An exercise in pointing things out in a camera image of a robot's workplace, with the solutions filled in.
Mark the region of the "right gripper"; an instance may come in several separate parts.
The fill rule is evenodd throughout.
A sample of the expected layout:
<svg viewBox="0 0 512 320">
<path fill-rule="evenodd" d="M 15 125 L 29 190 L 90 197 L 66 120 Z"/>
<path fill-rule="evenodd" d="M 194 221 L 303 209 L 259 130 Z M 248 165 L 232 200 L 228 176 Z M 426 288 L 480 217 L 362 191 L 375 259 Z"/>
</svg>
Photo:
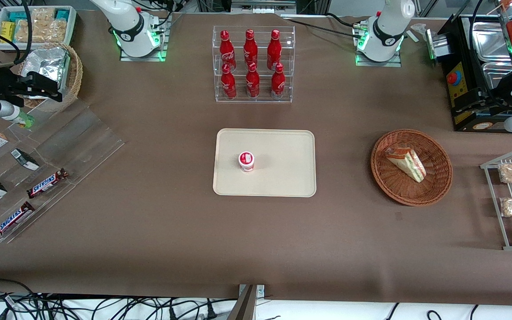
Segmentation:
<svg viewBox="0 0 512 320">
<path fill-rule="evenodd" d="M 57 81 L 35 71 L 29 71 L 22 77 L 14 74 L 8 68 L 0 68 L 0 96 L 12 96 L 23 94 L 23 99 L 45 100 L 51 99 L 57 103 L 63 101 L 63 93 L 59 89 Z"/>
</svg>

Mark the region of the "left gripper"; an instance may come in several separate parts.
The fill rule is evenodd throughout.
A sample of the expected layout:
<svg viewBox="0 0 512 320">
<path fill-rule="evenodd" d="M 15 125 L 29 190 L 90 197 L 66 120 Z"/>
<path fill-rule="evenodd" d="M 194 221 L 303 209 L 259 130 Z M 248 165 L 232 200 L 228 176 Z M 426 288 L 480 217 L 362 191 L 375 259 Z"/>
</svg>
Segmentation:
<svg viewBox="0 0 512 320">
<path fill-rule="evenodd" d="M 512 107 L 512 71 L 504 75 L 490 91 L 489 99 L 496 106 Z"/>
</svg>

